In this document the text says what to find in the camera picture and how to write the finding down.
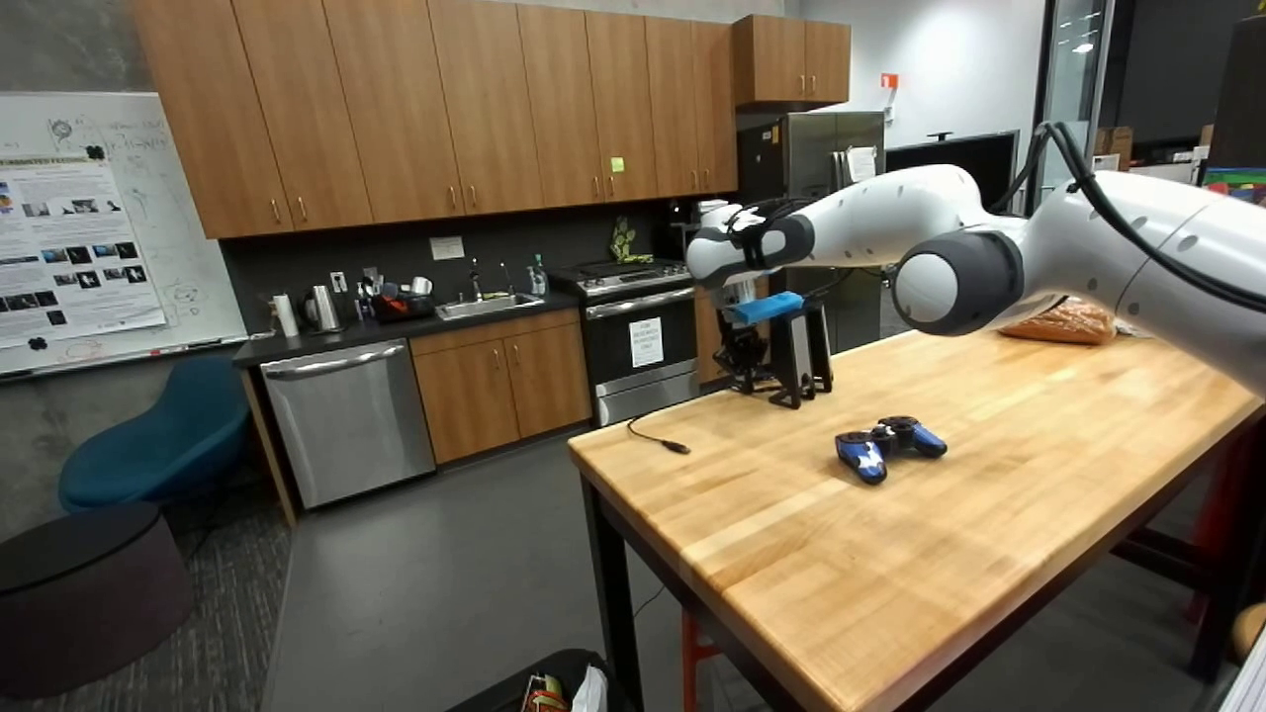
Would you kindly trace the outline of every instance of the table leg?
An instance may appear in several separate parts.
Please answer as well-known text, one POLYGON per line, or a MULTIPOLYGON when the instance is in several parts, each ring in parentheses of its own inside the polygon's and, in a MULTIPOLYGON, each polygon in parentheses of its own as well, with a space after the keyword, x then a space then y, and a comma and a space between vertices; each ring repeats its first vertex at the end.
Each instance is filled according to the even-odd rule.
POLYGON ((1215 555, 1207 614, 1189 651, 1189 672, 1201 681, 1217 676, 1238 609, 1263 593, 1266 420, 1226 444, 1223 477, 1232 477, 1232 517, 1226 547, 1215 555))
POLYGON ((586 517, 590 517, 590 559, 592 559, 606 660, 623 700, 639 706, 635 623, 634 623, 623 539, 599 514, 599 494, 590 481, 581 489, 586 489, 586 517))

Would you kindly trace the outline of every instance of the butcher block tabletop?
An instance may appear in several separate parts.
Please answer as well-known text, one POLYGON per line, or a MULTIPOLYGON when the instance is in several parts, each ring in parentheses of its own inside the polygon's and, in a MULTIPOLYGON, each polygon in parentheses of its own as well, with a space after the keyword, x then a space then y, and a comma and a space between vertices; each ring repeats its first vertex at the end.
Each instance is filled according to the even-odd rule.
POLYGON ((1149 335, 1103 347, 890 335, 800 412, 715 390, 570 439, 581 477, 801 706, 897 706, 1101 555, 1259 412, 1149 335), (917 416, 944 459, 867 485, 837 430, 917 416))

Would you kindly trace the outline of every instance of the backsplash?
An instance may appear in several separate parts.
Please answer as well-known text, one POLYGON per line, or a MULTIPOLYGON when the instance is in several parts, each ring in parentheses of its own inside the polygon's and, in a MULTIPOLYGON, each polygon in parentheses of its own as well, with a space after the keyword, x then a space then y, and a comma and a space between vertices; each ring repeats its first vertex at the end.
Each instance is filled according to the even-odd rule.
POLYGON ((346 281, 358 269, 381 269, 386 281, 427 275, 435 302, 469 298, 469 258, 477 258, 482 292, 524 292, 524 263, 540 252, 545 269, 607 258, 607 234, 618 217, 635 229, 634 248, 657 258, 681 258, 681 240, 669 221, 685 200, 639 200, 639 205, 592 205, 592 208, 551 208, 551 213, 501 213, 462 221, 420 221, 420 225, 370 225, 370 229, 329 229, 293 237, 247 237, 221 240, 234 275, 238 307, 247 332, 270 332, 270 298, 288 292, 303 302, 312 285, 329 285, 341 269, 346 281), (468 258, 432 262, 432 237, 462 237, 468 258))

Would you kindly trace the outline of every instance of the carpet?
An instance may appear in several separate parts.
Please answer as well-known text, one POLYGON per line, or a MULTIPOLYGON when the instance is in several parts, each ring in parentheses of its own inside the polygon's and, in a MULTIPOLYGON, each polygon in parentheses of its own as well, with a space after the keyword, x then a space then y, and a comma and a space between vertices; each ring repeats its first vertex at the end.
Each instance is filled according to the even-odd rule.
POLYGON ((164 506, 189 576, 192 609, 133 664, 44 700, 0 700, 2 712, 247 712, 262 706, 288 528, 274 489, 241 481, 164 506))

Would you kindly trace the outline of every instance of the wooden table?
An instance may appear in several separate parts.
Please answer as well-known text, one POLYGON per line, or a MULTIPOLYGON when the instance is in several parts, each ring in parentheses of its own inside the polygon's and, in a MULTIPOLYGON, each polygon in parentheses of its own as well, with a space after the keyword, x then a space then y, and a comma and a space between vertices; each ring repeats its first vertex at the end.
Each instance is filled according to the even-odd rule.
MULTIPOLYGON (((627 542, 774 706, 932 700, 1207 451, 1246 444, 1254 412, 1246 386, 1145 335, 1064 347, 908 332, 835 354, 835 390, 800 412, 715 390, 635 422, 692 456, 623 428, 576 435, 607 660, 639 700, 627 542), (949 456, 897 459, 863 485, 835 435, 882 416, 917 416, 949 456)), ((1209 660, 1248 551, 1197 572, 1215 589, 1209 660)))

